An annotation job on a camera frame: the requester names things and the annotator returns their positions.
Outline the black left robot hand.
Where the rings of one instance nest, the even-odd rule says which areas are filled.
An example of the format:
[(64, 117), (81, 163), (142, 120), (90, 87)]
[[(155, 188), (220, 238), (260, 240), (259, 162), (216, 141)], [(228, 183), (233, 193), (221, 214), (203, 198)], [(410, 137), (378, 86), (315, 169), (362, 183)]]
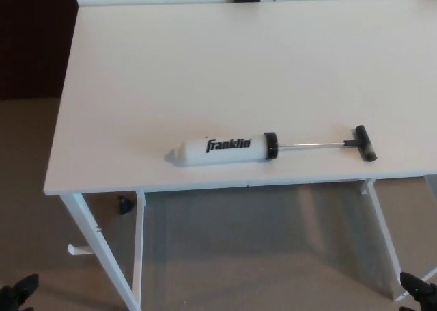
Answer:
[(1, 288), (1, 311), (19, 310), (39, 287), (39, 275), (28, 275), (13, 286)]

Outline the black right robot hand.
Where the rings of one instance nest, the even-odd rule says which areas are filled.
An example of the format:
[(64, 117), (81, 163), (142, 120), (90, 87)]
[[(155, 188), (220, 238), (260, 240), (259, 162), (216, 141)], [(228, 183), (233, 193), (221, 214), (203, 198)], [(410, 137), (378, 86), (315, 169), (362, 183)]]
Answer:
[(421, 310), (436, 310), (436, 285), (406, 272), (399, 275), (402, 288), (419, 303)]

